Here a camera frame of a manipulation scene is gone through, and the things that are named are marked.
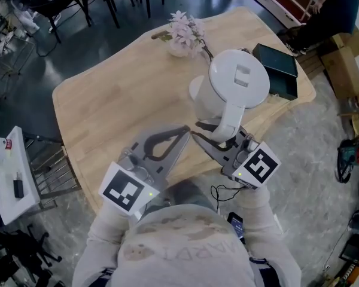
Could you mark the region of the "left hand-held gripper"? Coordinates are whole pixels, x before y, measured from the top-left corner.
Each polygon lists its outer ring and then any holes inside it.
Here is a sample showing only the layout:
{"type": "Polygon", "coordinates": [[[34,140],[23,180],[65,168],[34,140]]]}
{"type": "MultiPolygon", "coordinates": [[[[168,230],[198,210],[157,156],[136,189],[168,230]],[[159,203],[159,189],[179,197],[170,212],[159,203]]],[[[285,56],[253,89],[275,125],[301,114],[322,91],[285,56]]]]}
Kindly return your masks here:
{"type": "Polygon", "coordinates": [[[99,195],[129,220],[140,220],[149,202],[167,186],[166,177],[189,139],[190,128],[183,124],[142,131],[118,162],[111,162],[99,195]]]}

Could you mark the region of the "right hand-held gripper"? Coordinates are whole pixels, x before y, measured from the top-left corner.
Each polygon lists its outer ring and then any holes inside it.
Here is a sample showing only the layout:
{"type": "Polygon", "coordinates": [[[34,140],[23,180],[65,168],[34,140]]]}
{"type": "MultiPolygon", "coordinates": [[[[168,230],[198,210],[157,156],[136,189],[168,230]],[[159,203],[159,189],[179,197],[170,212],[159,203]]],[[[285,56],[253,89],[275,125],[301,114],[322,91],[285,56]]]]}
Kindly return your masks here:
{"type": "Polygon", "coordinates": [[[222,166],[221,172],[231,181],[253,190],[261,188],[280,167],[281,162],[265,142],[257,142],[242,126],[225,146],[198,132],[194,141],[222,166]]]}

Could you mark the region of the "white plastic jug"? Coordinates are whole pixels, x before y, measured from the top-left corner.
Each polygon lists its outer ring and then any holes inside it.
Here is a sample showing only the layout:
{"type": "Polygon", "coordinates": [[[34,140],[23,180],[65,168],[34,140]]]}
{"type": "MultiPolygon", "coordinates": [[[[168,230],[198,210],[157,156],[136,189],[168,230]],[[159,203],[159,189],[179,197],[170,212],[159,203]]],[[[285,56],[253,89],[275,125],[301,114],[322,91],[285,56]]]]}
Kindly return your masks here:
{"type": "Polygon", "coordinates": [[[269,89],[264,66],[242,50],[218,53],[210,62],[208,73],[196,77],[189,85],[197,119],[217,119],[211,140],[218,143],[237,134],[245,110],[264,102],[269,89]]]}

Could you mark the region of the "person's left forearm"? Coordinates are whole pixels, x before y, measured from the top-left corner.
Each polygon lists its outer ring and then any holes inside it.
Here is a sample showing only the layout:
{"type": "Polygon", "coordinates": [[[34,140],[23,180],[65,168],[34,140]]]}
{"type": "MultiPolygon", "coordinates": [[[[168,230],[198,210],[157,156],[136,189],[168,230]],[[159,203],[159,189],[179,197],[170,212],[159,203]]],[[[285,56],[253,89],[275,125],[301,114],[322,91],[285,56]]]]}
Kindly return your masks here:
{"type": "Polygon", "coordinates": [[[103,202],[90,227],[87,244],[101,242],[120,245],[129,231],[129,221],[129,217],[112,203],[103,202]]]}

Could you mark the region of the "black phone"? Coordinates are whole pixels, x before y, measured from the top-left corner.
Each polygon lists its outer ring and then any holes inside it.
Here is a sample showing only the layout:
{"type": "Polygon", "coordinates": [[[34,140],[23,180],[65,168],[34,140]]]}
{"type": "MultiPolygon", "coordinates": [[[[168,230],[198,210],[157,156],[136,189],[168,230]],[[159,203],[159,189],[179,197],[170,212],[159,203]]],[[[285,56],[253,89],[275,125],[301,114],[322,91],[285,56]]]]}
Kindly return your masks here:
{"type": "Polygon", "coordinates": [[[241,241],[242,244],[246,244],[245,238],[244,238],[244,225],[243,225],[243,219],[237,215],[234,212],[230,212],[228,215],[227,222],[234,228],[234,231],[241,241]]]}

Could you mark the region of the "dark green open box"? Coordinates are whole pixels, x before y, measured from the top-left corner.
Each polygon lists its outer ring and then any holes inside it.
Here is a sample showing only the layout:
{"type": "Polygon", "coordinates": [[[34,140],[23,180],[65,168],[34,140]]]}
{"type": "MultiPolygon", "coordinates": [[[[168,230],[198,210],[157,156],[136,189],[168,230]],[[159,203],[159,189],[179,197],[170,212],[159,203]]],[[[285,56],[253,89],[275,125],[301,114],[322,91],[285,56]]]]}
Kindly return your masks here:
{"type": "Polygon", "coordinates": [[[269,76],[270,94],[287,100],[298,98],[298,71],[293,56],[263,44],[257,44],[252,55],[261,62],[269,76]]]}

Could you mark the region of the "person's torso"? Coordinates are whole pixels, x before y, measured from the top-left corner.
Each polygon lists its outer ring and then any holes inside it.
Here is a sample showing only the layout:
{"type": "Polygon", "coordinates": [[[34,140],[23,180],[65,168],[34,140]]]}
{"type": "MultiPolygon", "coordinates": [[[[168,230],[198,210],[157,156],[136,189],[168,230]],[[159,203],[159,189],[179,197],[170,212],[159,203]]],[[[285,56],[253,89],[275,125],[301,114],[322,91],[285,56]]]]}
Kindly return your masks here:
{"type": "Polygon", "coordinates": [[[275,270],[269,286],[301,286],[279,236],[245,242],[206,207],[166,207],[130,227],[120,245],[87,244],[72,287],[260,287],[260,260],[275,270]]]}

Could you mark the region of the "pink artificial flower bunch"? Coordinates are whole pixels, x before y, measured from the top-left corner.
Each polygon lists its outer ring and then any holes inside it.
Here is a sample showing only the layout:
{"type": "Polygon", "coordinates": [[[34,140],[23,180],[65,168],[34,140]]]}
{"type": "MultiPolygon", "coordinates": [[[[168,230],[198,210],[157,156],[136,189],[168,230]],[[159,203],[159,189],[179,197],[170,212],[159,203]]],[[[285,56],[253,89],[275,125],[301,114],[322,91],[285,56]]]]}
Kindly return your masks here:
{"type": "Polygon", "coordinates": [[[187,47],[187,57],[195,57],[206,47],[204,23],[201,19],[188,16],[186,12],[178,10],[176,13],[171,13],[168,22],[166,29],[153,35],[152,39],[159,39],[165,44],[174,39],[187,47]]]}

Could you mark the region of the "yellow wooden stool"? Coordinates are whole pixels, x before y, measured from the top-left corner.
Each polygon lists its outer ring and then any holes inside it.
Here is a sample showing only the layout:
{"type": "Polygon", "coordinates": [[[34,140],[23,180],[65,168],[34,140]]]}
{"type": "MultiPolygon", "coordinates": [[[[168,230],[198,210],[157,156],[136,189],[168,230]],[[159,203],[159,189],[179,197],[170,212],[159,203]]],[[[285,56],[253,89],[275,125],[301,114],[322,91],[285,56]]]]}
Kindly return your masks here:
{"type": "Polygon", "coordinates": [[[355,138],[359,137],[359,111],[338,114],[339,117],[350,118],[355,138]]]}

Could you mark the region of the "cardboard box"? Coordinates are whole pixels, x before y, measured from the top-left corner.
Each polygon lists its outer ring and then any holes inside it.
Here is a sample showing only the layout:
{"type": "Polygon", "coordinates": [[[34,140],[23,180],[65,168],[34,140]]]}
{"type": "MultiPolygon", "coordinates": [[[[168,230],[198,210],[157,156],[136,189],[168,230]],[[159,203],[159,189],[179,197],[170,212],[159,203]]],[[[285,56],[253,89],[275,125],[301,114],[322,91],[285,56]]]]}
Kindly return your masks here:
{"type": "Polygon", "coordinates": [[[339,100],[359,96],[359,30],[339,33],[325,40],[319,49],[320,59],[339,100]]]}

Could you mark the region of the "black power adapter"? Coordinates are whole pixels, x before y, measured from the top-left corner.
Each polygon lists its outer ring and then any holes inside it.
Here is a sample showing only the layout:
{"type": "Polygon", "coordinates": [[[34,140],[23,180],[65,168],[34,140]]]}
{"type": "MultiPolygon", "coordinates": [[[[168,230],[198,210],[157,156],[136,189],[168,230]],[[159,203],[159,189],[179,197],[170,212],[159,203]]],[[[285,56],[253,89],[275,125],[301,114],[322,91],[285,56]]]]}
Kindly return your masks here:
{"type": "Polygon", "coordinates": [[[22,176],[21,176],[20,172],[16,173],[16,177],[13,180],[13,188],[14,188],[15,198],[22,199],[25,196],[24,189],[23,189],[22,176]]]}

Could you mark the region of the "white side table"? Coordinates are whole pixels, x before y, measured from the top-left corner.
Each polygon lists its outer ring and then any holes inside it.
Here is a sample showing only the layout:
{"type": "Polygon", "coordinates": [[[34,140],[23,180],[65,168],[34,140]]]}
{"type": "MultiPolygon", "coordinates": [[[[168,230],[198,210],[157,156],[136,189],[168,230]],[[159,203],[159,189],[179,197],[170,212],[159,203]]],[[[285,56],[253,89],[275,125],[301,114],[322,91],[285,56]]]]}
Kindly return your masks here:
{"type": "Polygon", "coordinates": [[[0,216],[5,225],[16,220],[40,202],[31,175],[25,151],[22,129],[15,126],[7,136],[12,140],[12,148],[0,150],[0,216]],[[14,196],[13,180],[20,172],[25,196],[14,196]]]}

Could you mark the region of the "black framed screen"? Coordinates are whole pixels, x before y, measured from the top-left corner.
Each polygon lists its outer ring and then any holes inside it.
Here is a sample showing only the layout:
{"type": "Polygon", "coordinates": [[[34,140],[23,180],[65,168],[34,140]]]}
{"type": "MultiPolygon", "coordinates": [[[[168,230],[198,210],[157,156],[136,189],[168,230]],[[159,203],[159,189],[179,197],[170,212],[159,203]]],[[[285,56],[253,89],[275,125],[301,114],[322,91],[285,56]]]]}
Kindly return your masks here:
{"type": "Polygon", "coordinates": [[[349,238],[339,258],[359,267],[359,234],[353,234],[349,238]]]}

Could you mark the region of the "black swivel chair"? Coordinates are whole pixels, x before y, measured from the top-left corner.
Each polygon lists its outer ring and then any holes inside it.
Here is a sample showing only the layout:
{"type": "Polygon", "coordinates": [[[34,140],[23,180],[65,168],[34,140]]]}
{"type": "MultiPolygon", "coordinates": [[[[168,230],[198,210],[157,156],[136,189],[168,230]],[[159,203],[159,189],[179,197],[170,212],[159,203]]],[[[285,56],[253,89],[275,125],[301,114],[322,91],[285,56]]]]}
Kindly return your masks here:
{"type": "Polygon", "coordinates": [[[48,287],[53,273],[49,270],[52,262],[61,262],[63,258],[44,248],[50,234],[46,231],[38,239],[34,236],[32,223],[27,225],[27,232],[16,230],[11,233],[0,231],[0,248],[5,249],[11,257],[17,258],[25,268],[34,287],[48,287]]]}

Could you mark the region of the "grey metal frame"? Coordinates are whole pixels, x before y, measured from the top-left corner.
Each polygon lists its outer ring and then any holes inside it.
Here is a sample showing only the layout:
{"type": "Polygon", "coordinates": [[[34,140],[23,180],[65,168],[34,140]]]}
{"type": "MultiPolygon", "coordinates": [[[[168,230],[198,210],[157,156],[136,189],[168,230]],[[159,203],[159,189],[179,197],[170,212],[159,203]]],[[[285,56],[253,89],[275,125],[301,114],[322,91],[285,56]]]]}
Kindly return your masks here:
{"type": "Polygon", "coordinates": [[[56,199],[81,189],[60,139],[23,132],[25,151],[40,202],[27,211],[35,215],[57,207],[56,199]]]}

